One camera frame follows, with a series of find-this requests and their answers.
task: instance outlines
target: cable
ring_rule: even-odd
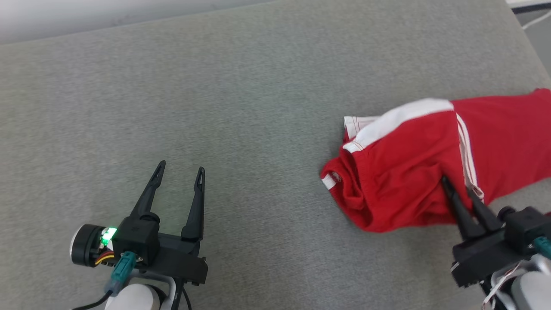
[[[105,251],[101,253],[101,255],[96,259],[95,265],[99,265],[104,259],[106,259],[107,256],[112,256],[112,258],[115,257],[115,252],[113,251]]]
[[[551,241],[546,237],[538,237],[534,239],[532,244],[536,247],[538,252],[548,259],[551,259]]]
[[[95,307],[101,305],[102,303],[104,303],[107,300],[107,298],[109,298],[109,296],[111,296],[111,294],[113,294],[112,291],[107,291],[107,293],[105,293],[105,295],[100,300],[98,300],[94,303],[91,303],[91,304],[87,304],[86,306],[73,308],[73,310],[88,310],[88,309],[95,308]]]
[[[532,26],[534,26],[535,24],[537,24],[537,23],[543,21],[544,19],[548,18],[549,16],[551,16],[551,10],[550,10],[549,12],[547,12],[546,14],[543,14],[542,16],[540,16],[540,17],[534,19],[533,21],[528,22],[528,23],[522,25],[522,29],[523,29],[523,30],[526,30],[526,29],[528,29],[529,27],[532,27]]]
[[[499,288],[501,288],[503,283],[505,283],[505,281],[507,281],[512,276],[513,272],[515,272],[519,266],[520,266],[520,262],[518,262],[514,268],[509,269],[509,271],[507,271],[503,275],[503,277],[495,284],[495,286],[491,288],[491,291],[488,293],[488,295],[486,296],[486,298],[482,302],[482,310],[486,309],[486,305],[490,302],[490,300],[492,298],[494,298],[494,296],[497,293],[497,291],[499,290]],[[492,304],[491,304],[491,308],[493,309],[494,307],[495,307],[495,301],[492,302]]]
[[[110,258],[115,258],[115,256],[114,256],[114,255],[106,255],[106,256],[104,256],[104,257],[98,259],[98,260],[96,261],[96,266],[99,265],[102,261],[104,261],[104,260],[106,260],[106,259],[110,259]]]
[[[191,310],[190,298],[189,298],[189,296],[187,295],[186,289],[185,289],[183,286],[182,286],[182,292],[183,292],[183,296],[186,298],[187,310]]]

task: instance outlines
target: white wall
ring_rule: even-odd
[[[0,44],[271,0],[0,0]]]

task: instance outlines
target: teal connector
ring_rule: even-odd
[[[546,237],[538,237],[532,242],[540,254],[551,259],[551,241]]]
[[[124,252],[120,260],[118,260],[115,269],[111,273],[111,280],[105,285],[104,291],[111,291],[111,296],[115,297],[123,289],[126,280],[136,267],[136,254],[132,252]]]

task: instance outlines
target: black cable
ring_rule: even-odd
[[[182,292],[183,292],[183,296],[186,298],[187,310],[191,310],[190,298],[188,297],[188,295],[186,293],[186,289],[183,286],[182,286]]]
[[[104,303],[107,300],[107,298],[109,298],[109,296],[111,296],[111,294],[113,294],[112,291],[107,291],[107,293],[105,293],[105,295],[100,300],[98,300],[94,303],[91,303],[91,304],[87,304],[86,306],[74,308],[73,310],[88,310],[88,309],[92,309],[94,307],[97,307],[97,306],[101,305],[102,303]]]
[[[179,278],[173,278],[173,279],[174,279],[174,283],[176,284],[176,296],[172,301],[172,307],[170,307],[170,310],[178,310],[180,306],[180,297],[182,297],[183,281],[182,279],[179,279]]]

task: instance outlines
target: white wire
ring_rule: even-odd
[[[503,285],[503,283],[505,283],[505,281],[507,281],[511,275],[513,274],[513,272],[515,272],[515,270],[517,270],[517,268],[520,266],[520,261],[518,262],[518,264],[516,264],[516,266],[512,269],[510,269],[509,271],[507,271],[503,277],[501,278],[501,280],[498,281],[498,283],[495,284],[494,287],[491,288],[490,292],[488,293],[488,295],[486,296],[486,298],[484,299],[484,301],[482,302],[482,310],[485,310],[486,309],[486,305],[490,302],[490,300],[492,300],[492,298],[494,298],[492,304],[491,304],[491,308],[493,309],[495,307],[495,294],[497,293],[497,291],[499,290],[499,288]]]
[[[549,16],[551,16],[551,10],[549,12],[547,12],[546,14],[543,14],[542,16],[536,18],[535,20],[531,21],[531,22],[528,22],[524,25],[522,25],[522,29],[523,30],[526,30],[528,29],[529,27],[532,27],[534,26],[535,24],[541,22],[542,20],[548,18]]]

